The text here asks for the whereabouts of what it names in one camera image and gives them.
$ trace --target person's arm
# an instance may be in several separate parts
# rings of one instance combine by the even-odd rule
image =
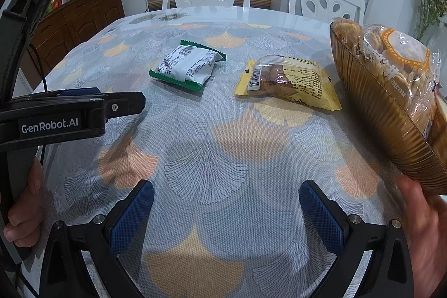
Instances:
[[[8,212],[9,224],[3,229],[8,241],[18,247],[33,246],[40,237],[40,223],[43,220],[43,172],[37,158],[34,158],[28,175],[28,187]]]
[[[415,298],[447,297],[447,204],[408,177],[397,181],[405,200],[402,226],[410,250]]]

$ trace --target screw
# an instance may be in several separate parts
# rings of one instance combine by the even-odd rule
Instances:
[[[99,225],[99,224],[102,224],[105,219],[106,219],[106,216],[104,216],[104,215],[96,215],[93,218],[93,223]]]
[[[393,227],[395,227],[396,229],[400,229],[402,227],[402,224],[399,220],[393,220],[391,221],[391,224],[393,225]]]
[[[60,229],[62,229],[62,227],[63,227],[63,221],[61,221],[61,220],[56,221],[53,225],[53,228],[55,228],[56,230],[60,230]]]
[[[359,224],[362,222],[362,218],[359,215],[349,215],[349,220],[353,224]]]

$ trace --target wooden cabinet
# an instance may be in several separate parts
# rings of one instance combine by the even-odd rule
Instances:
[[[45,16],[31,39],[42,61],[44,75],[75,46],[122,17],[121,0],[70,0]],[[36,77],[40,70],[31,49],[25,52],[21,68],[32,88],[36,88],[41,81]]]

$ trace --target patterned tablecloth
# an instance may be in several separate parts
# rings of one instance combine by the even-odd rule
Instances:
[[[140,179],[154,184],[155,202],[147,227],[120,261],[146,297],[309,296],[335,256],[303,217],[298,188],[307,179],[367,222],[400,217],[389,182],[397,170],[351,111],[337,82],[329,34],[181,18],[176,24],[130,23],[138,22],[130,31],[108,27],[73,49],[47,78],[49,89],[140,90],[146,108],[110,120],[102,137],[47,148],[42,238],[24,264],[34,286],[51,225],[107,214]],[[181,39],[227,54],[202,95],[148,75]],[[319,62],[334,78],[343,110],[236,97],[247,60],[271,53]],[[361,277],[359,271],[347,297]]]

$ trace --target basket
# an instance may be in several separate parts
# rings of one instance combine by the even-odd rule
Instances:
[[[447,194],[447,171],[404,109],[339,40],[331,25],[332,54],[354,108],[386,156],[424,190]]]

